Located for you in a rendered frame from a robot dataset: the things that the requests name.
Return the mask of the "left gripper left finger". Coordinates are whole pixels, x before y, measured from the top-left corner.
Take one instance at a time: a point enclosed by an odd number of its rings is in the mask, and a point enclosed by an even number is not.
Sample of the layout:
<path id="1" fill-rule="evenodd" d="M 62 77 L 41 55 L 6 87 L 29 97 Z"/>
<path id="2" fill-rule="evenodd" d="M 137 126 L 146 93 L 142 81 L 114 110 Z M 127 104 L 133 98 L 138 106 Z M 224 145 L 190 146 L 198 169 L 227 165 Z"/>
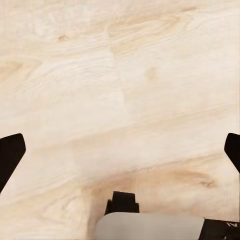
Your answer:
<path id="1" fill-rule="evenodd" d="M 22 133 L 0 138 L 0 193 L 26 152 Z"/>

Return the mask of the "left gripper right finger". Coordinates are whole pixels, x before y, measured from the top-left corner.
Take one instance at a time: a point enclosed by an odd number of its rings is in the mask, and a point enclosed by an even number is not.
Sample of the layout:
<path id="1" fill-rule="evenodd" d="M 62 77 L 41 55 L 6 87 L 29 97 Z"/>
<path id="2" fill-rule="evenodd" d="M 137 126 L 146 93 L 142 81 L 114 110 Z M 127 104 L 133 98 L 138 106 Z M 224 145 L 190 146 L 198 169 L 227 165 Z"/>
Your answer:
<path id="1" fill-rule="evenodd" d="M 227 135 L 224 151 L 235 165 L 240 173 L 240 135 L 235 133 L 229 133 Z"/>

